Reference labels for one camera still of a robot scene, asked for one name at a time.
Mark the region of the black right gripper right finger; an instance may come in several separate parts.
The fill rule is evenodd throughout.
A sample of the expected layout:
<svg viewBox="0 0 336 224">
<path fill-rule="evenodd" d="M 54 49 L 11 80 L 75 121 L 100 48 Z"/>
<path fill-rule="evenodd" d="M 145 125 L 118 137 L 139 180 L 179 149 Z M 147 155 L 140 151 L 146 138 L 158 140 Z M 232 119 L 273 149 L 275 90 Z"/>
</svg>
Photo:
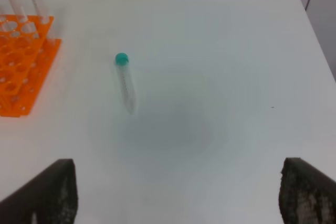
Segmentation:
<svg viewBox="0 0 336 224">
<path fill-rule="evenodd" d="M 284 223 L 335 223 L 335 181 L 297 157 L 281 170 L 278 205 Z"/>
</svg>

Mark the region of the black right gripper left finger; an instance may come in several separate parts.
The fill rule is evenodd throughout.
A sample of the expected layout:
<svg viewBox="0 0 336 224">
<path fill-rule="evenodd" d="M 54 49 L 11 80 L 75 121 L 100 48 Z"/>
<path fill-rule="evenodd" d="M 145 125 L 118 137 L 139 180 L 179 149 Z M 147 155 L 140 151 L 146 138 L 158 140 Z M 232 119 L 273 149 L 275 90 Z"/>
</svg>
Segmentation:
<svg viewBox="0 0 336 224">
<path fill-rule="evenodd" d="M 73 159 L 59 159 L 1 201 L 1 223 L 74 223 L 78 211 Z"/>
</svg>

